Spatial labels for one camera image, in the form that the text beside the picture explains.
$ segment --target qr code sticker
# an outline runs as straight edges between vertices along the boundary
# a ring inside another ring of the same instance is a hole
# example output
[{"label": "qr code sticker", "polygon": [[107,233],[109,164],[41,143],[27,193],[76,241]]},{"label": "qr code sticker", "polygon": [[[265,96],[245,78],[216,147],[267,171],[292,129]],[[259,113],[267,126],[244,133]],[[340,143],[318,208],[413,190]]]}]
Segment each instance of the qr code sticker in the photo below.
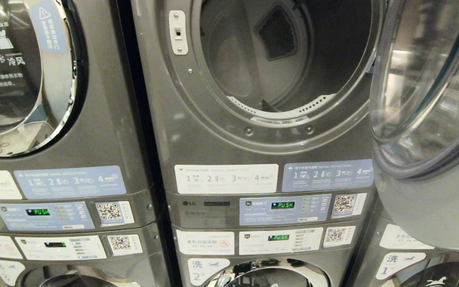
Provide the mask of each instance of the qr code sticker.
[{"label": "qr code sticker", "polygon": [[113,250],[132,249],[131,240],[128,236],[108,236],[108,238]]},{"label": "qr code sticker", "polygon": [[353,211],[357,195],[341,195],[335,198],[334,212]]},{"label": "qr code sticker", "polygon": [[327,228],[326,242],[339,243],[345,239],[346,227]]},{"label": "qr code sticker", "polygon": [[102,220],[122,219],[122,211],[118,203],[97,203],[97,210]]}]

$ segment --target stacked washer dryer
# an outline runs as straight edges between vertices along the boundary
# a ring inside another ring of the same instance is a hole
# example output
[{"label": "stacked washer dryer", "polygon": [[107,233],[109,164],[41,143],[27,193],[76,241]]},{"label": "stacked washer dryer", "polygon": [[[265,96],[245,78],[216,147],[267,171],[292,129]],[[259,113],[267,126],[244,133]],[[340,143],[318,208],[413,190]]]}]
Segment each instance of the stacked washer dryer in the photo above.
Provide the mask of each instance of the stacked washer dryer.
[{"label": "stacked washer dryer", "polygon": [[132,4],[183,285],[339,286],[384,3]]},{"label": "stacked washer dryer", "polygon": [[0,1],[0,284],[170,286],[124,53],[116,2]]},{"label": "stacked washer dryer", "polygon": [[459,287],[459,252],[422,243],[377,202],[348,287]]}]

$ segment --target round door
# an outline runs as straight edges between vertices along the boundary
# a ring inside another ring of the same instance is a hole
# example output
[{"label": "round door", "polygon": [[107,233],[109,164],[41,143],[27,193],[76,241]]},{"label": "round door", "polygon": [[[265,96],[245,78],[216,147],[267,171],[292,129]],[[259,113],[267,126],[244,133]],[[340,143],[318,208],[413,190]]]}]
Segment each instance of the round door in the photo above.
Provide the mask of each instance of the round door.
[{"label": "round door", "polygon": [[408,234],[459,249],[459,0],[392,0],[371,87],[375,179]]},{"label": "round door", "polygon": [[31,271],[24,287],[142,287],[137,282],[85,266],[54,265]]},{"label": "round door", "polygon": [[72,23],[60,1],[0,0],[0,157],[44,147],[67,126],[80,68]]},{"label": "round door", "polygon": [[391,276],[381,287],[459,287],[459,262],[438,263],[435,258]]},{"label": "round door", "polygon": [[328,287],[323,271],[296,259],[253,260],[219,272],[205,287]]},{"label": "round door", "polygon": [[[190,71],[173,75],[180,94],[208,128],[244,149],[324,145],[367,114],[383,2],[195,0],[186,10],[192,46],[173,47],[186,56],[172,65]],[[187,59],[199,73],[183,66]]]}]

